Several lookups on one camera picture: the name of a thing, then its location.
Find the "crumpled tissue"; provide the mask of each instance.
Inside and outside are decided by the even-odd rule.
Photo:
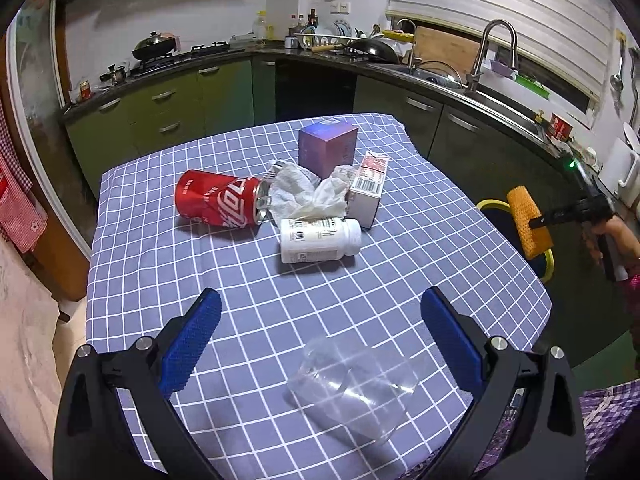
[[[282,166],[269,189],[269,211],[278,226],[285,218],[302,220],[346,216],[345,196],[356,173],[353,166],[336,166],[329,177],[316,184],[318,177],[309,174],[305,168],[292,162],[278,163]]]

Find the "cardboard box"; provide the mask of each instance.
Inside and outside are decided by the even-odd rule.
[[[371,229],[378,211],[385,185],[389,157],[367,151],[347,195],[347,218],[353,218],[360,227]]]
[[[357,126],[334,118],[300,128],[298,164],[327,178],[336,166],[353,164],[357,137]]]

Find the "blue gripper pad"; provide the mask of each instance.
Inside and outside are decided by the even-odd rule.
[[[184,326],[162,359],[158,387],[165,399],[187,385],[191,372],[220,322],[221,315],[222,299],[212,289],[204,295],[200,304],[194,304],[185,314],[187,319]]]
[[[475,332],[468,336],[460,321],[468,319],[481,332],[480,327],[471,318],[458,314],[436,286],[424,291],[420,313],[458,387],[479,399],[484,392],[482,356],[477,343],[471,339],[476,336],[477,342],[478,332],[469,330],[472,327],[465,322],[466,328]]]

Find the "human hand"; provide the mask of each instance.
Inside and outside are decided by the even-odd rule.
[[[619,216],[613,216],[607,221],[599,222],[592,226],[591,233],[593,235],[610,235],[615,240],[620,256],[625,264],[635,263],[636,260],[640,258],[640,242]],[[602,253],[593,240],[593,237],[590,237],[584,231],[582,232],[582,236],[591,256],[595,260],[601,260]]]

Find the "purple box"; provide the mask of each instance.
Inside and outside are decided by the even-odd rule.
[[[336,166],[353,164],[357,137],[357,126],[335,118],[300,128],[298,164],[327,178]]]

